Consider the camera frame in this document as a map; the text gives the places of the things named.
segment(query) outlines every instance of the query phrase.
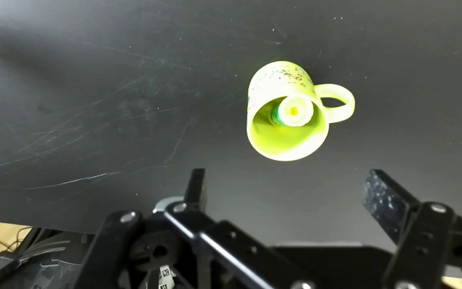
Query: mug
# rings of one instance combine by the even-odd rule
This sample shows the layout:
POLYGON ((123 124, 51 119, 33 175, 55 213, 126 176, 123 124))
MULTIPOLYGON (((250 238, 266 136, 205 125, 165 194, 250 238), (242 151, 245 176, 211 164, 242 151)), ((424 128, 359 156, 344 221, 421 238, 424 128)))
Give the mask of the mug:
POLYGON ((246 138, 267 159, 298 160, 323 143, 328 124, 349 119, 354 107, 354 96, 344 87, 314 85, 295 62, 269 62, 254 72, 248 85, 246 138), (322 98, 343 104, 327 107, 322 98))

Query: cup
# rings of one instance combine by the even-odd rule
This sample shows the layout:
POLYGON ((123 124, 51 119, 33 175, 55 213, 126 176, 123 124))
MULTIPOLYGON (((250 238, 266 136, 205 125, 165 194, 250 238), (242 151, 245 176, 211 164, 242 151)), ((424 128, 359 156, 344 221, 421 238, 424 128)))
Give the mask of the cup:
POLYGON ((298 160, 323 143, 328 124, 349 119, 354 107, 354 96, 344 87, 314 85, 295 62, 269 62, 254 72, 248 85, 246 138, 267 159, 298 160), (327 107, 322 98, 343 104, 327 107))

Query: mug handle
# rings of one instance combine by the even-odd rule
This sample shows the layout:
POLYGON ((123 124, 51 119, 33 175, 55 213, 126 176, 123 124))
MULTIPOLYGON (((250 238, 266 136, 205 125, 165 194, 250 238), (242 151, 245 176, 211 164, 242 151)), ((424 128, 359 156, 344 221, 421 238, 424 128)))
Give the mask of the mug handle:
POLYGON ((322 104, 323 114, 330 124, 343 122, 354 114, 355 109, 354 95, 344 87, 335 83, 320 83, 314 85, 314 93, 317 98, 331 98, 343 103, 343 106, 338 107, 327 107, 322 104))

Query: screw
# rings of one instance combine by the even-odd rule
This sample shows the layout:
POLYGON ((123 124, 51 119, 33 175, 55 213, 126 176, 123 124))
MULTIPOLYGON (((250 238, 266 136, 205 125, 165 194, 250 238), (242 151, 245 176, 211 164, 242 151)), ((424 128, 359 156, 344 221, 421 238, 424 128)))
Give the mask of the screw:
POLYGON ((295 281, 290 289, 315 289, 309 281, 295 281))
POLYGON ((429 209, 432 209, 436 213, 445 213, 445 207, 440 204, 431 204, 429 209))
POLYGON ((136 218, 136 212, 126 212, 120 217, 120 223, 129 223, 134 218, 136 218))
POLYGON ((420 289, 420 287, 413 282, 408 282, 408 281, 397 281, 394 284, 394 289, 420 289))
POLYGON ((176 204, 176 205, 173 207, 173 212, 182 212, 182 210, 185 210, 185 204, 184 204, 184 202, 176 204))

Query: black table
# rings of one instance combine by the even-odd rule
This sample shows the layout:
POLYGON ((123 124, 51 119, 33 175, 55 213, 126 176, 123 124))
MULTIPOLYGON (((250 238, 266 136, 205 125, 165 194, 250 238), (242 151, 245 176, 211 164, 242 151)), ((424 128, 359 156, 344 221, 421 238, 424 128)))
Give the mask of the black table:
POLYGON ((0 220, 94 231, 205 167, 208 213, 258 239, 389 241, 360 207, 378 167, 462 213, 462 1, 0 0, 0 220), (311 157, 245 136, 262 64, 355 93, 311 157))

